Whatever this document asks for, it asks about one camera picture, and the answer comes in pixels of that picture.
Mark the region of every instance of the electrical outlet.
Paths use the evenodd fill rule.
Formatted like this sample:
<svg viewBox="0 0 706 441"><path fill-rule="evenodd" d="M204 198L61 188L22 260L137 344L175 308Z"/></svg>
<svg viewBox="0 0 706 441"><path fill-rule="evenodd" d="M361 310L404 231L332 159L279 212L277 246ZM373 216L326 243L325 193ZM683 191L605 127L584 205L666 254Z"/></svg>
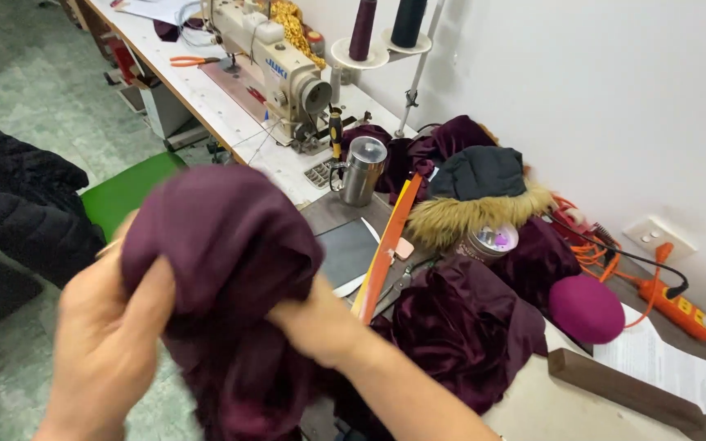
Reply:
<svg viewBox="0 0 706 441"><path fill-rule="evenodd" d="M695 246L673 232L670 227L655 216L649 216L626 228L623 233L644 251L650 253L650 257L655 256L656 248L666 242L671 242L675 247L667 262L679 261L697 252Z"/></svg>

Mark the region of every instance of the white table top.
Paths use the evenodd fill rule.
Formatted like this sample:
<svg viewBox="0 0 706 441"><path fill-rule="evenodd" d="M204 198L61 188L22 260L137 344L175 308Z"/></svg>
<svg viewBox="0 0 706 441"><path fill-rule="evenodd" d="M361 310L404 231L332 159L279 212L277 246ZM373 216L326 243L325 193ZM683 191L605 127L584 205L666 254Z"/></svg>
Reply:
<svg viewBox="0 0 706 441"><path fill-rule="evenodd" d="M162 82L168 85L211 134L231 147L238 161L249 163L267 174L294 204L311 203L328 193L328 189L319 190L313 187L304 177L304 171L330 158L330 149L308 156L299 155L289 147L278 146L260 123L247 114L203 71L195 67L170 65L172 56L224 58L225 52L220 47L193 47L181 39L178 42L162 42L154 32L151 20L116 12L111 8L108 0L86 0L86 2L149 65ZM328 80L330 71L330 67L324 70L322 73L324 79ZM340 98L340 103L346 106L346 115L360 118L364 111L369 111L373 116L372 124L383 126L392 134L397 130L399 118L357 86L342 86ZM406 127L406 136L412 137L415 134L415 131Z"/></svg>
<svg viewBox="0 0 706 441"><path fill-rule="evenodd" d="M314 202L328 192L314 188L303 172L328 159L330 151L315 156L298 155L280 147L258 122L240 108L202 71L193 67L172 67L171 56L198 55L224 57L218 47L188 47L179 42L162 42L154 33L152 21L127 13L117 13L105 0L86 0L182 100L198 120L218 139L232 147L237 160L264 171L291 198L293 203ZM328 79L328 68L324 78ZM354 85L344 86L342 103L354 107L352 115L363 110L373 115L372 123L394 133L399 118ZM415 132L406 127L406 136ZM559 330L547 322L549 350L566 347L582 353ZM545 440L687 440L676 428L656 422L615 403L551 378L547 360L533 356L519 371L503 401L483 416L484 421L509 441Z"/></svg>

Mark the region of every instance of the hand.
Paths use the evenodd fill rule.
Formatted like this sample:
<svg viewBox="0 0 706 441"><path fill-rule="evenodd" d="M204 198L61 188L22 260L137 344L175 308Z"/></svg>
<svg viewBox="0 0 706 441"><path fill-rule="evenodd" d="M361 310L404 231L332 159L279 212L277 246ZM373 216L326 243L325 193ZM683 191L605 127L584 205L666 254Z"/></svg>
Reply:
<svg viewBox="0 0 706 441"><path fill-rule="evenodd" d="M133 217L117 236L124 236ZM62 292L54 383L35 440L123 439L127 414L152 384L175 281L167 259L160 257L128 301L119 264L121 242Z"/></svg>
<svg viewBox="0 0 706 441"><path fill-rule="evenodd" d="M280 301L267 319L279 327L290 344L319 365L338 369L366 346L375 334L364 326L333 294L322 274L315 276L306 301Z"/></svg>

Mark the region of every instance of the gray floor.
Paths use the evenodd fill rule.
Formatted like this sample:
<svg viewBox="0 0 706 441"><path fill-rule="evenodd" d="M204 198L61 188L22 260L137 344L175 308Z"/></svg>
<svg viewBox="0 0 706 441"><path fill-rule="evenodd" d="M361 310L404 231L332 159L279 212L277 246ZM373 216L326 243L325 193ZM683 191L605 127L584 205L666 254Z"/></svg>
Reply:
<svg viewBox="0 0 706 441"><path fill-rule="evenodd" d="M0 0L0 129L62 155L89 175L91 186L164 151L107 85L110 66L92 38L59 8L37 0ZM200 148L181 153L207 163ZM0 439L29 439L45 410L58 289L0 323ZM176 368L162 357L152 389L132 411L129 439L198 439L193 403Z"/></svg>

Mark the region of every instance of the green chair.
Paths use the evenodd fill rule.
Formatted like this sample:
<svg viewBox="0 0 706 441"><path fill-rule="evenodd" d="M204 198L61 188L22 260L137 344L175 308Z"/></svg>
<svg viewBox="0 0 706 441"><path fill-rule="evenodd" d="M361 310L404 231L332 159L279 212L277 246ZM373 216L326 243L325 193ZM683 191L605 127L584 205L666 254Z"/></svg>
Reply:
<svg viewBox="0 0 706 441"><path fill-rule="evenodd" d="M86 215L102 227L105 240L111 242L116 228L141 206L152 188L186 166L168 151L133 165L81 195Z"/></svg>

